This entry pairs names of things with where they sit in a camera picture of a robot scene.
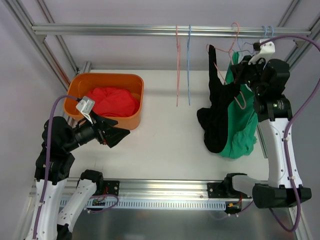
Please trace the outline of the red tank top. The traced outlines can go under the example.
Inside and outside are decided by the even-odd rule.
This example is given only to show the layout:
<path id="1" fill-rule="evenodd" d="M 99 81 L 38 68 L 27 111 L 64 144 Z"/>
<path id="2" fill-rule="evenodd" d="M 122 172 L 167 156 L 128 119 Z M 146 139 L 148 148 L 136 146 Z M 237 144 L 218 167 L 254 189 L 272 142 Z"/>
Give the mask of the red tank top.
<path id="1" fill-rule="evenodd" d="M 95 101 L 93 111 L 102 117 L 131 117 L 140 107 L 140 102 L 126 89 L 98 87 L 86 96 Z"/>

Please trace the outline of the black tank top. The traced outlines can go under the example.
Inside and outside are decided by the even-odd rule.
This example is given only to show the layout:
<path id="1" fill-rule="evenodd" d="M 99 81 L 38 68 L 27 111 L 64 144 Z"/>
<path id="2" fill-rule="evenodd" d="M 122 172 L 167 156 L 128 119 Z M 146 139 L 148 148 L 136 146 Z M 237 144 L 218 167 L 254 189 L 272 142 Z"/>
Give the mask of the black tank top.
<path id="1" fill-rule="evenodd" d="M 240 93 L 240 85 L 229 83 L 223 85 L 218 77 L 216 48 L 209 45 L 209 108 L 202 107 L 197 110 L 197 119 L 204 130 L 204 144 L 215 154 L 221 153 L 228 140 L 228 107 Z"/>

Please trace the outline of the pink wire hanger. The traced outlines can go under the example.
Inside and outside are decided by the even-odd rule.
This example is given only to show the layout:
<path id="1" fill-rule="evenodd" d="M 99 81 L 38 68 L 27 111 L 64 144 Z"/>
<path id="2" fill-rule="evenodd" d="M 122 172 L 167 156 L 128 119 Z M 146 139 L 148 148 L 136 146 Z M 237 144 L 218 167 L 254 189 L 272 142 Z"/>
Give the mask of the pink wire hanger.
<path id="1" fill-rule="evenodd" d="M 180 66 L 181 66 L 181 43 L 179 39 L 178 26 L 175 26 L 175 39 L 176 39 L 176 50 L 177 50 L 177 70 L 176 70 L 176 107 L 179 106 L 179 92 L 180 92 Z"/>

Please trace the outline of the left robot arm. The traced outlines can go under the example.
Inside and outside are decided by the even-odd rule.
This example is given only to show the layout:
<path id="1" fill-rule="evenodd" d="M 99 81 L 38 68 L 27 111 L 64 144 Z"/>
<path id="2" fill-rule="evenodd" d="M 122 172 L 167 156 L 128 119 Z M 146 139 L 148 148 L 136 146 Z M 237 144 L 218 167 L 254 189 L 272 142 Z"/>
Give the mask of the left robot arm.
<path id="1" fill-rule="evenodd" d="M 75 161 L 72 151 L 96 140 L 109 148 L 130 134 L 117 121 L 95 115 L 93 122 L 82 119 L 71 127 L 61 116 L 44 124 L 42 150 L 35 162 L 36 196 L 28 240 L 70 240 L 75 223 L 91 197 L 103 198 L 107 184 L 103 173 L 85 170 L 76 191 L 63 209 L 60 200 Z"/>

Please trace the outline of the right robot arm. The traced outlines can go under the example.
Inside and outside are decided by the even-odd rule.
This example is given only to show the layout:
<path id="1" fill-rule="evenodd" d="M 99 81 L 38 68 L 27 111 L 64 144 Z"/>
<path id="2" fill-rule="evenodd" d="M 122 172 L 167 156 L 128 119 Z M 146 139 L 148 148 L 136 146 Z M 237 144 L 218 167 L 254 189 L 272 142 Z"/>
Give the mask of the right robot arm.
<path id="1" fill-rule="evenodd" d="M 310 200 L 297 170 L 291 136 L 291 103 L 283 94 L 290 66 L 283 60 L 246 55 L 230 67 L 237 84 L 254 94 L 253 107 L 268 156 L 268 179 L 259 181 L 245 173 L 229 173 L 223 193 L 228 198 L 250 196 L 259 209 L 292 208 Z"/>

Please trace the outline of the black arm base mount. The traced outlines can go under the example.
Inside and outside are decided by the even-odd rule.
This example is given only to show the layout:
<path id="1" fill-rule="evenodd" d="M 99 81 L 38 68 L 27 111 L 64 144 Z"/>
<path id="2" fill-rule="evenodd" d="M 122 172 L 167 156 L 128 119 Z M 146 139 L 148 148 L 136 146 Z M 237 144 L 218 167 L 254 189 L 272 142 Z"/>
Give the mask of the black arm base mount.
<path id="1" fill-rule="evenodd" d="M 102 193 L 105 195 L 119 195 L 120 181 L 118 180 L 104 180 Z"/>

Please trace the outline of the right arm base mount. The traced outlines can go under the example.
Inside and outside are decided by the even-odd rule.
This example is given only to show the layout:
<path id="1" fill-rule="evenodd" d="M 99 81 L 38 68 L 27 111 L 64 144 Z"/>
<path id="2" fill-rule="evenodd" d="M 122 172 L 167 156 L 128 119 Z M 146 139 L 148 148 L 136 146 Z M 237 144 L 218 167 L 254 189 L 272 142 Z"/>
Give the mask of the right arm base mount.
<path id="1" fill-rule="evenodd" d="M 222 182 L 208 182 L 206 187 L 209 199 L 239 199 L 240 197 L 251 199 L 250 196 L 243 192 L 224 186 Z"/>

